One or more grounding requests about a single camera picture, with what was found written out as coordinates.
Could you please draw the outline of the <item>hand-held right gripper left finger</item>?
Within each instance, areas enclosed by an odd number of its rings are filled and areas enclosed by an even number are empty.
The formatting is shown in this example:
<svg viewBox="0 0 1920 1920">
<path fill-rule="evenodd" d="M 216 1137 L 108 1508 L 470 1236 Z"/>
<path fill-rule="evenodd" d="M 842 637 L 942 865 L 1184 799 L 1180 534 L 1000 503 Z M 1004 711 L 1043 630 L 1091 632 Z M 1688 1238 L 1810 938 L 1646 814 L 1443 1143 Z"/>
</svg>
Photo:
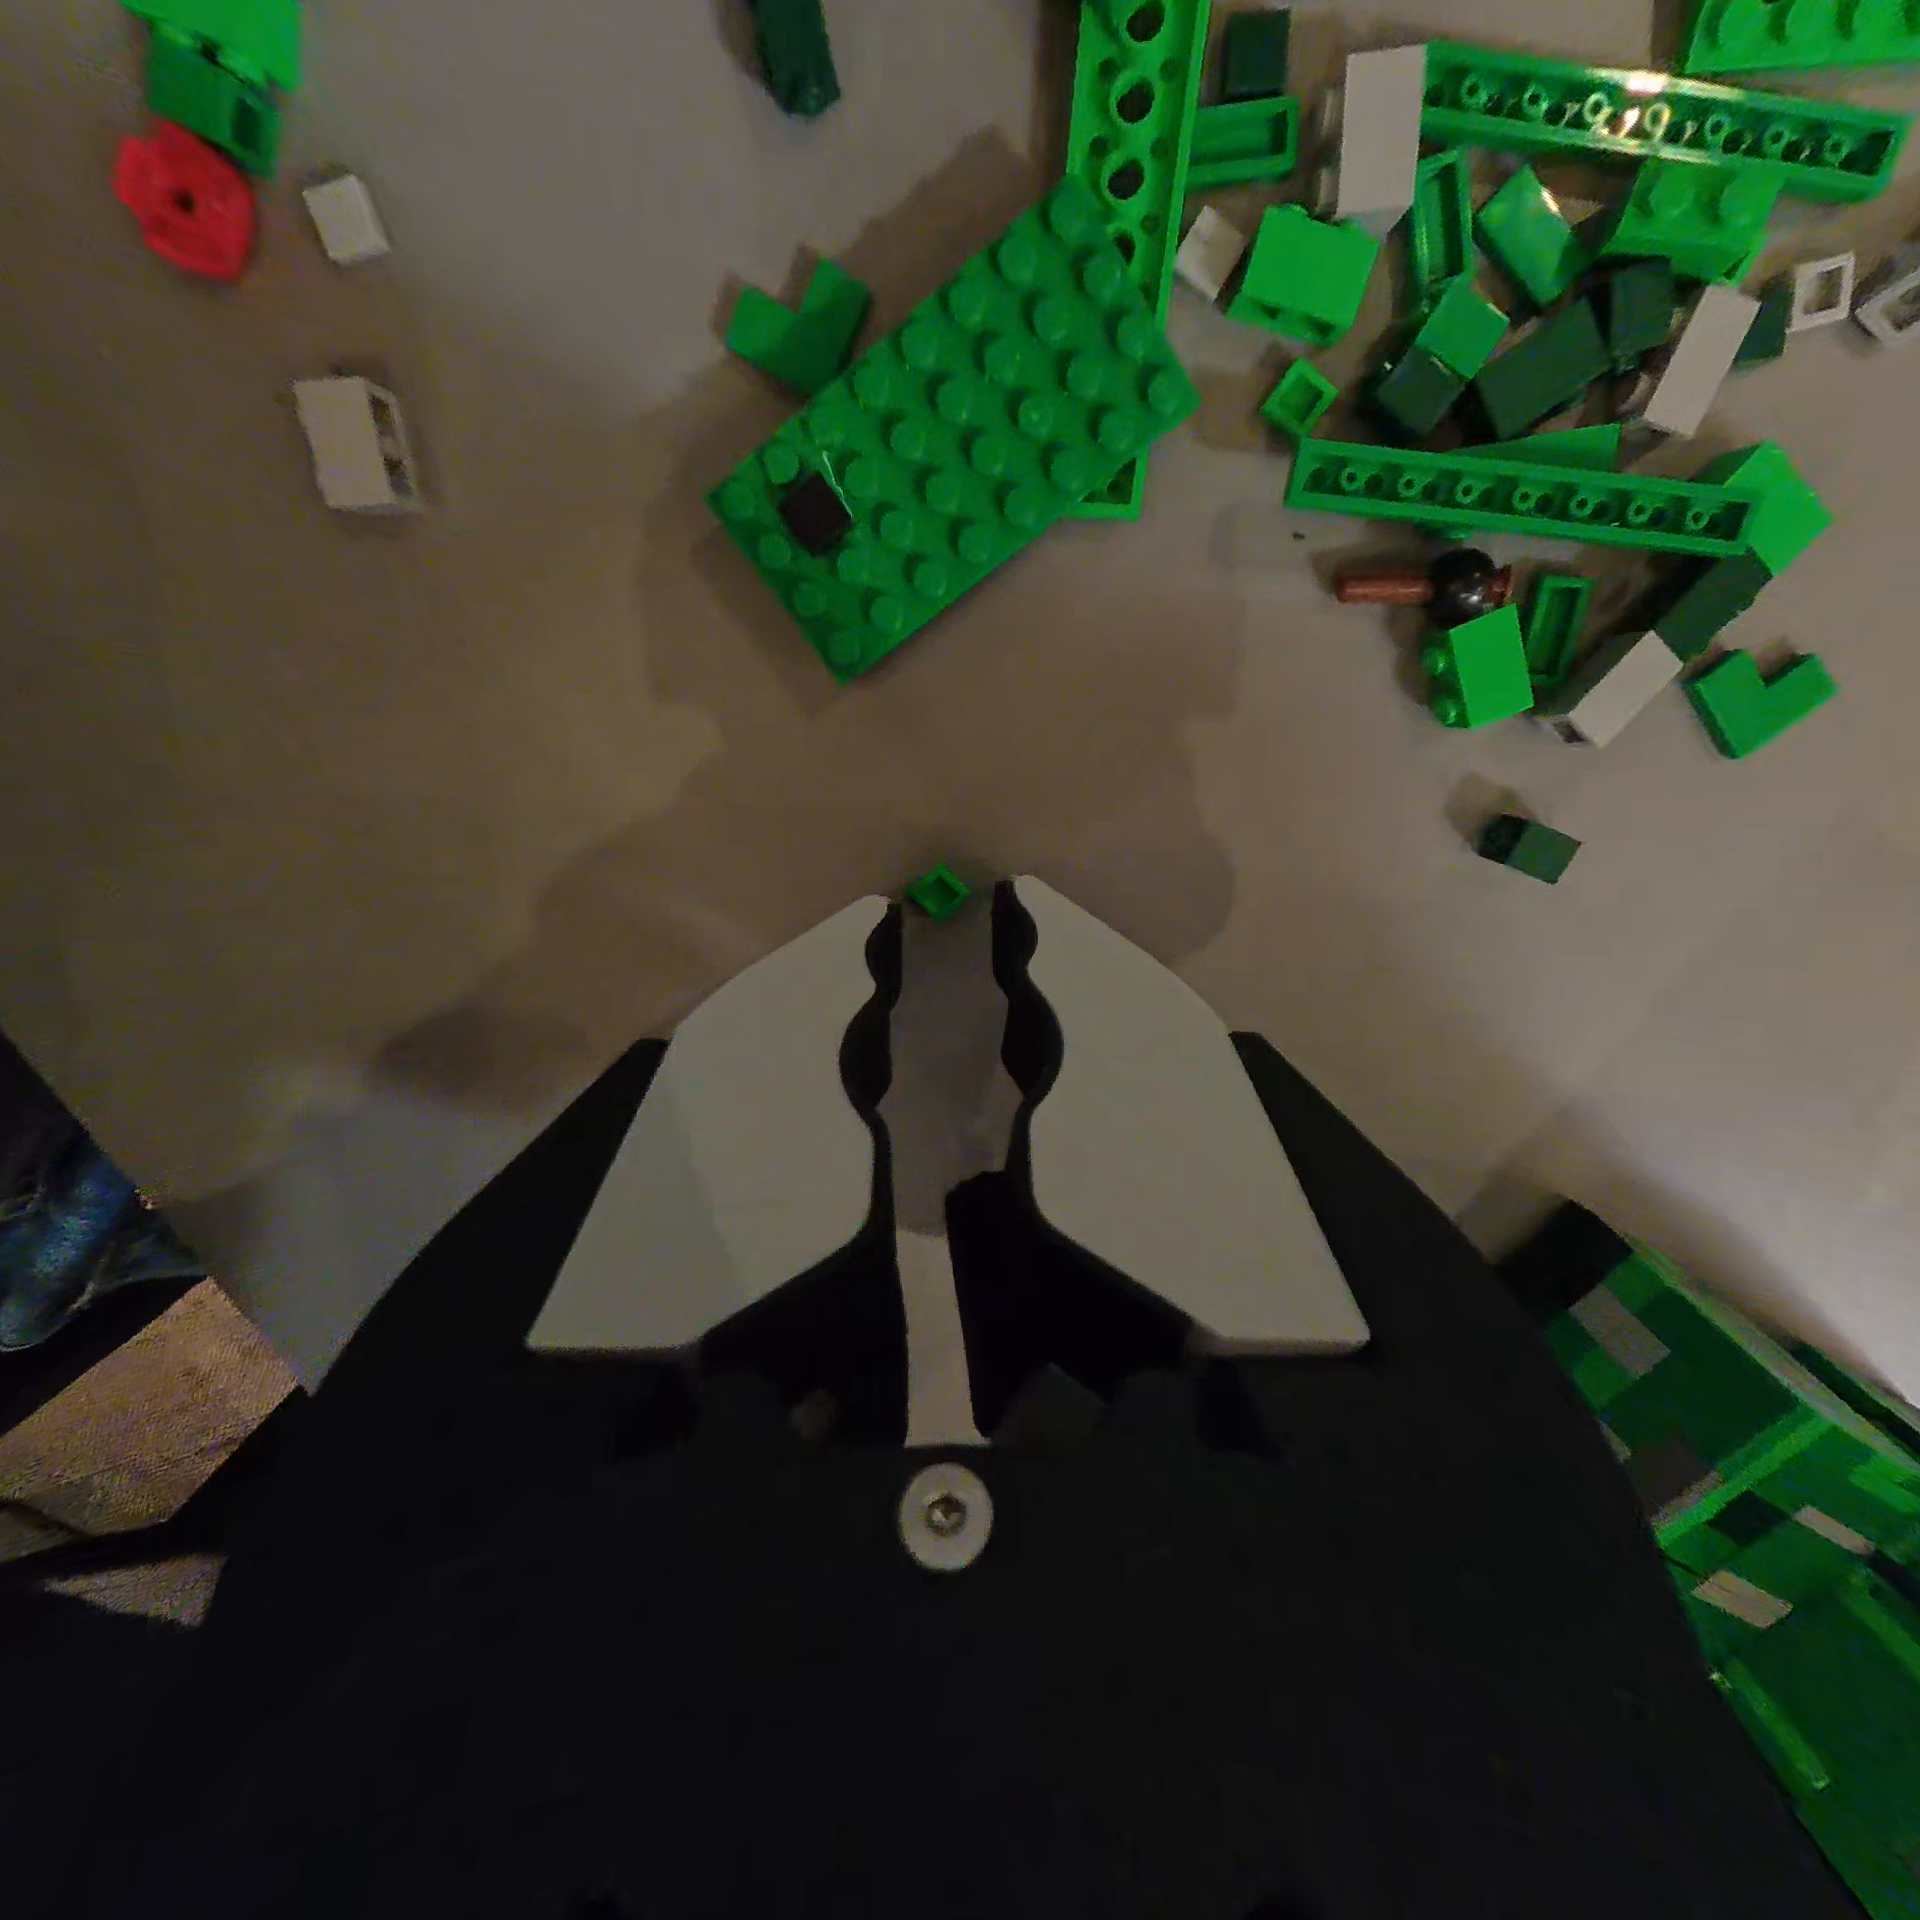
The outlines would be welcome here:
<svg viewBox="0 0 1920 1920">
<path fill-rule="evenodd" d="M 860 896 L 686 1014 L 526 1349 L 686 1351 L 843 1255 L 891 1199 L 900 984 L 899 905 Z"/>
</svg>

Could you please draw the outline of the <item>grey flat tile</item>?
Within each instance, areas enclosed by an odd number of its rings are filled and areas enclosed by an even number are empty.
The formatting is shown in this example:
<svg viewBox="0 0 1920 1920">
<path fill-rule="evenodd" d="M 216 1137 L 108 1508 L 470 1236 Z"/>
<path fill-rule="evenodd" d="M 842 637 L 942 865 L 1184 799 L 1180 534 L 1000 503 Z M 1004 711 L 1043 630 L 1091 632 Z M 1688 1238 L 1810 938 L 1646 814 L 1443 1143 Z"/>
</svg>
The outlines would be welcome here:
<svg viewBox="0 0 1920 1920">
<path fill-rule="evenodd" d="M 393 253 L 367 178 L 331 174 L 303 188 L 303 202 L 324 257 L 342 269 L 359 269 Z"/>
</svg>

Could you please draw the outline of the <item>long green studded beam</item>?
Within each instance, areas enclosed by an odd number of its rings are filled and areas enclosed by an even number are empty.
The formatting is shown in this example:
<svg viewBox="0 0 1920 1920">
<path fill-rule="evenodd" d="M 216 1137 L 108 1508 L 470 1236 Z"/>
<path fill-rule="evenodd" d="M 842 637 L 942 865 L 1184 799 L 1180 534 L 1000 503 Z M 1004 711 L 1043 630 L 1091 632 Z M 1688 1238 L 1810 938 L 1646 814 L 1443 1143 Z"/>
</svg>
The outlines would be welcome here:
<svg viewBox="0 0 1920 1920">
<path fill-rule="evenodd" d="M 1394 521 L 1433 534 L 1506 534 L 1673 558 L 1747 550 L 1760 501 L 1724 484 L 1632 471 L 1305 438 L 1283 501 L 1295 512 Z"/>
</svg>

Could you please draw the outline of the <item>clear white slope brick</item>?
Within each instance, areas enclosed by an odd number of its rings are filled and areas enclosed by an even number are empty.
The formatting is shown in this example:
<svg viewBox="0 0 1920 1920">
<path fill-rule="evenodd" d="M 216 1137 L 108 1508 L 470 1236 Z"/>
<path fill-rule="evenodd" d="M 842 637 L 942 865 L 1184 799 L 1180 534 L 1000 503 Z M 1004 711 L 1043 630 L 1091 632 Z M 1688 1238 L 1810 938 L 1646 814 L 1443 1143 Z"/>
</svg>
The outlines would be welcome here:
<svg viewBox="0 0 1920 1920">
<path fill-rule="evenodd" d="M 345 513 L 423 506 L 415 448 L 395 396 L 364 375 L 304 377 L 292 385 L 322 505 Z"/>
</svg>

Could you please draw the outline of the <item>curved row of green bricks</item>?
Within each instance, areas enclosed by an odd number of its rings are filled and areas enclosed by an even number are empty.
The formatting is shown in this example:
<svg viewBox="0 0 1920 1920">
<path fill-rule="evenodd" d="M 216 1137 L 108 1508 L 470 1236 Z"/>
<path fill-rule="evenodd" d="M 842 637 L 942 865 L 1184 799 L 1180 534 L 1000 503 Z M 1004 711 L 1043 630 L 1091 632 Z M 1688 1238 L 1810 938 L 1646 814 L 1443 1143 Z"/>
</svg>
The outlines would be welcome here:
<svg viewBox="0 0 1920 1920">
<path fill-rule="evenodd" d="M 147 106 L 257 183 L 278 178 L 282 105 L 303 84 L 300 1 L 123 1 L 148 30 Z"/>
</svg>

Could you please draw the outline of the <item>green mosaic block build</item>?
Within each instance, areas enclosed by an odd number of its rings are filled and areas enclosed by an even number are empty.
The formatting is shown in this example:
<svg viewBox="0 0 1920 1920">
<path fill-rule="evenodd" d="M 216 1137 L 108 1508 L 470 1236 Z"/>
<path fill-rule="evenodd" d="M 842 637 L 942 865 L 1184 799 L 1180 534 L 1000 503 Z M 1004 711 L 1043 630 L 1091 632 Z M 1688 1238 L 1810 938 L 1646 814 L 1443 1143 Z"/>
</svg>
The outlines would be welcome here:
<svg viewBox="0 0 1920 1920">
<path fill-rule="evenodd" d="M 1867 1916 L 1919 1916 L 1915 1407 L 1564 1202 L 1500 1262 L 1713 1680 Z"/>
</svg>

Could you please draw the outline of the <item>long dark green brick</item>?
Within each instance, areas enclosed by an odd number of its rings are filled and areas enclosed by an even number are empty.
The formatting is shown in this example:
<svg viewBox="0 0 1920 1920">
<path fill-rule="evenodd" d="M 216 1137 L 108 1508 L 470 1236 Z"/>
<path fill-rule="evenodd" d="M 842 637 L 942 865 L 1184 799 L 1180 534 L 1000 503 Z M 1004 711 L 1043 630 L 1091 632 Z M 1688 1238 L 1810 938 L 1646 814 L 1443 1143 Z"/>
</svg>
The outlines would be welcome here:
<svg viewBox="0 0 1920 1920">
<path fill-rule="evenodd" d="M 823 1 L 751 1 L 762 80 L 775 105 L 818 119 L 842 97 Z"/>
</svg>

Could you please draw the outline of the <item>large green studded plate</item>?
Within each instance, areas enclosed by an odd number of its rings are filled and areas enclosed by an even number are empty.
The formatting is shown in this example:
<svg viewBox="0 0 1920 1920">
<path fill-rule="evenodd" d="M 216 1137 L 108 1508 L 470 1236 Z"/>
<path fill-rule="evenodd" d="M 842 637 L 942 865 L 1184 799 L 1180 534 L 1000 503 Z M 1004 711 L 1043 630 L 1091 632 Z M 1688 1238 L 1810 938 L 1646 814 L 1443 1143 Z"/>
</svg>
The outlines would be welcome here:
<svg viewBox="0 0 1920 1920">
<path fill-rule="evenodd" d="M 1091 185 L 1065 178 L 977 252 L 707 503 L 834 682 L 900 652 L 1159 446 L 1199 390 Z M 854 509 L 800 552 L 777 494 L 827 473 Z"/>
</svg>

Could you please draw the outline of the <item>dark green cube brick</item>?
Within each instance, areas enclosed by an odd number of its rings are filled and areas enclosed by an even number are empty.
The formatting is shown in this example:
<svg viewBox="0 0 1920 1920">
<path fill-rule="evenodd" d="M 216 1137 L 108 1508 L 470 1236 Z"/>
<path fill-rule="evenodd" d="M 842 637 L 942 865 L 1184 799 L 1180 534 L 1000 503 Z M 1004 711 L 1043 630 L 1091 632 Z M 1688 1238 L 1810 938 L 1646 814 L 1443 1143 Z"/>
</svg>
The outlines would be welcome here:
<svg viewBox="0 0 1920 1920">
<path fill-rule="evenodd" d="M 1558 884 L 1569 874 L 1583 841 L 1527 814 L 1503 812 L 1476 831 L 1473 849 L 1503 870 Z"/>
</svg>

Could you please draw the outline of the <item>brown lever piece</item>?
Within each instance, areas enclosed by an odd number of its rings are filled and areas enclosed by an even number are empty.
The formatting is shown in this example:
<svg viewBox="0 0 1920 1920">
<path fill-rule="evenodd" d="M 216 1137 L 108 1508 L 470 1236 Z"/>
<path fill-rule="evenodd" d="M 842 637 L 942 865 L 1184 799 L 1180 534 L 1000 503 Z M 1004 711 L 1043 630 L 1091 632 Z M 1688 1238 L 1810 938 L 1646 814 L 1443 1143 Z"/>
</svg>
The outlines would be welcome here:
<svg viewBox="0 0 1920 1920">
<path fill-rule="evenodd" d="M 1334 597 L 1352 608 L 1412 608 L 1451 630 L 1513 604 L 1515 568 L 1471 544 L 1451 544 L 1419 567 L 1347 568 Z"/>
</svg>

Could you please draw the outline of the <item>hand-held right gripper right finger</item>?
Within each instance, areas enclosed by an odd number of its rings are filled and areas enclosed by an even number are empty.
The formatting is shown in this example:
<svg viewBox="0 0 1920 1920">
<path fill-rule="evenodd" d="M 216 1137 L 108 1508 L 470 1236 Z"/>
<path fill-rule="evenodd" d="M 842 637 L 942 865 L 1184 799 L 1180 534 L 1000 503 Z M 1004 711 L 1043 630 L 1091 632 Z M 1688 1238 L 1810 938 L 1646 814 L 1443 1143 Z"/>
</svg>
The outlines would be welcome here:
<svg viewBox="0 0 1920 1920">
<path fill-rule="evenodd" d="M 1103 1401 L 1191 1359 L 1360 1353 L 1372 1329 L 1232 1031 L 1056 886 L 994 886 L 996 1167 L 946 1193 L 977 1428 L 1060 1373 Z"/>
</svg>

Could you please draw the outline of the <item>grey desk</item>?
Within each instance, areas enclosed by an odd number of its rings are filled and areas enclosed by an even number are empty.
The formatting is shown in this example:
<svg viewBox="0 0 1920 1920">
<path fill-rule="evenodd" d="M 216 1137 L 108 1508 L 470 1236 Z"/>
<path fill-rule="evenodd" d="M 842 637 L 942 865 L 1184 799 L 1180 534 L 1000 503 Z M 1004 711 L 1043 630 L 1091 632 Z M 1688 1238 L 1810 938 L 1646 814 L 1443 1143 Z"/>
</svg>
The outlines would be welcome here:
<svg viewBox="0 0 1920 1920">
<path fill-rule="evenodd" d="M 1555 1193 L 1915 1394 L 1915 346 L 1732 378 L 1832 530 L 1731 628 L 1839 698 L 1724 760 L 1668 689 L 1584 752 L 1428 720 L 1283 509 L 1286 349 L 1180 288 L 1202 392 L 1075 521 L 834 687 L 704 492 L 785 417 L 739 282 L 887 329 L 1059 167 L 1065 5 L 830 5 L 780 114 L 740 5 L 308 5 L 251 273 L 111 185 L 119 5 L 6 5 L 6 1029 L 318 1376 L 627 1045 L 854 896 L 1035 873 L 1304 1066 L 1495 1248 Z M 321 252 L 369 181 L 393 253 Z M 423 506 L 322 505 L 359 375 Z M 1583 841 L 1543 884 L 1503 812 Z"/>
</svg>

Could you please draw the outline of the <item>green L-shaped plate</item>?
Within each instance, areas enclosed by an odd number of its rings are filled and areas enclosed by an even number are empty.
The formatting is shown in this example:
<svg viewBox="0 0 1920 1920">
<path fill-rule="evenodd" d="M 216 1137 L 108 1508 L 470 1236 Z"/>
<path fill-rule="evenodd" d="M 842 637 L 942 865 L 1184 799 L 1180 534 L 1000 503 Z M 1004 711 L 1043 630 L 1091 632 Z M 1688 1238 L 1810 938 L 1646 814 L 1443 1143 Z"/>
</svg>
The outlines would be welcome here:
<svg viewBox="0 0 1920 1920">
<path fill-rule="evenodd" d="M 1763 670 L 1747 648 L 1719 653 L 1684 685 L 1688 703 L 1726 760 L 1745 760 L 1827 706 L 1839 682 L 1817 656 Z"/>
<path fill-rule="evenodd" d="M 847 372 L 871 311 L 874 288 L 818 257 L 798 303 L 782 303 L 756 285 L 740 288 L 726 344 L 786 392 L 812 399 Z"/>
</svg>

